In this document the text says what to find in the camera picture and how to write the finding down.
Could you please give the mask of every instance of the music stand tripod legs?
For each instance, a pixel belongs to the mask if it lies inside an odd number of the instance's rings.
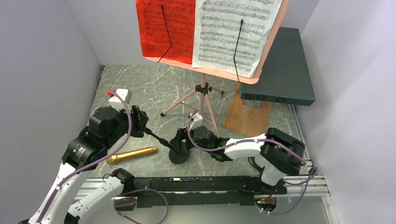
[[[223,94],[224,91],[216,89],[214,87],[209,87],[209,84],[206,82],[206,74],[202,73],[201,74],[201,85],[196,85],[195,89],[192,90],[191,92],[189,92],[187,95],[185,95],[184,97],[182,97],[180,100],[178,100],[174,105],[170,106],[168,109],[166,109],[164,112],[161,113],[161,117],[165,116],[166,113],[168,113],[169,111],[171,111],[173,108],[175,108],[175,106],[179,105],[179,104],[183,104],[187,107],[190,107],[192,109],[196,109],[188,104],[185,104],[184,101],[190,97],[191,95],[193,95],[196,92],[200,92],[201,93],[201,102],[200,102],[200,107],[199,107],[199,113],[201,114],[201,116],[208,121],[209,123],[211,123],[214,126],[214,130],[216,131],[216,135],[217,137],[220,137],[220,133],[219,130],[217,128],[216,125],[216,120],[214,119],[214,114],[213,114],[213,110],[212,110],[212,106],[211,106],[211,100],[209,100],[208,97],[208,93],[213,91],[219,92],[220,94]],[[204,117],[204,105],[205,105],[205,101],[206,104],[208,105],[208,110],[211,116],[211,121],[208,120],[207,118]]]

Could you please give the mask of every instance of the musical notes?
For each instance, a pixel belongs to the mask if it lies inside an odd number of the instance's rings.
[[[164,58],[191,64],[195,0],[136,0],[136,10],[143,56],[161,57],[166,52],[168,28],[172,47]]]
[[[271,0],[249,0],[249,1],[256,1],[264,5],[273,5],[275,3],[275,1],[271,1]]]
[[[260,20],[268,19],[268,16],[264,16],[261,14],[268,14],[268,15],[271,14],[271,12],[267,9],[260,9],[258,7],[251,7],[240,4],[235,5],[224,2],[210,2],[206,0],[203,2],[203,5],[204,6],[202,7],[202,10],[204,11],[236,14],[241,16],[250,16],[252,18],[258,18]]]
[[[252,77],[281,2],[197,0],[192,66]]]

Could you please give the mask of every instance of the white connector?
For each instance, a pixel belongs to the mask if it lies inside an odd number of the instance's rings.
[[[119,95],[119,97],[121,97],[121,99],[124,100],[125,103],[128,105],[129,101],[131,100],[131,96],[132,96],[132,93],[129,90],[117,89],[117,91],[115,93],[117,95]],[[121,101],[115,96],[112,96],[109,99],[109,103],[110,103],[110,106],[112,108],[116,109],[117,111],[124,109],[124,106],[122,105]]]
[[[203,118],[202,118],[202,116],[199,113],[196,113],[196,114],[194,114],[194,116],[192,116],[192,120],[193,121],[192,121],[192,123],[190,125],[190,130],[193,130],[193,129],[197,128],[197,127],[200,127]]]

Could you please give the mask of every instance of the table surface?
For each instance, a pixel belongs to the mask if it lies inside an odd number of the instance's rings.
[[[169,65],[130,65],[130,66],[105,66],[100,83],[92,104],[91,114],[102,106],[108,106],[108,89],[129,89],[132,92],[130,105],[137,105],[149,117],[147,127],[155,134],[171,140],[176,135],[176,130],[186,127],[188,115],[193,112],[189,107],[178,105],[165,117],[160,113],[175,103],[178,99],[189,93],[200,83],[201,74],[191,70]],[[212,109],[219,127],[221,137],[245,138],[245,136],[227,130],[221,126],[226,112],[235,92],[237,82],[214,76],[208,76],[207,82],[216,88],[224,90],[224,95],[214,92],[209,93],[212,98]],[[199,108],[199,95],[194,94],[185,103]],[[214,131],[212,125],[203,121],[208,129]],[[296,120],[289,105],[274,103],[268,122],[268,127],[276,127],[291,136],[300,139]],[[113,151],[125,138],[122,137],[109,152]],[[92,177],[102,177],[117,168],[123,168],[135,176],[225,176],[225,175],[257,175],[247,158],[239,158],[231,162],[218,162],[206,152],[193,148],[188,161],[175,165],[169,161],[169,149],[159,144],[150,136],[143,138],[130,138],[120,152],[132,151],[144,147],[157,146],[156,154],[131,159],[117,165],[108,165],[102,162],[94,170]],[[257,163],[266,165],[263,158],[257,157]],[[301,174],[308,174],[305,167]]]

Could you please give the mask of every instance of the wooden block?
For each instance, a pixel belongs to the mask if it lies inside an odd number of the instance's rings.
[[[259,110],[242,105],[240,85],[238,85],[224,119],[223,127],[248,137],[255,137],[267,131],[271,109],[272,102],[267,101],[262,101]]]

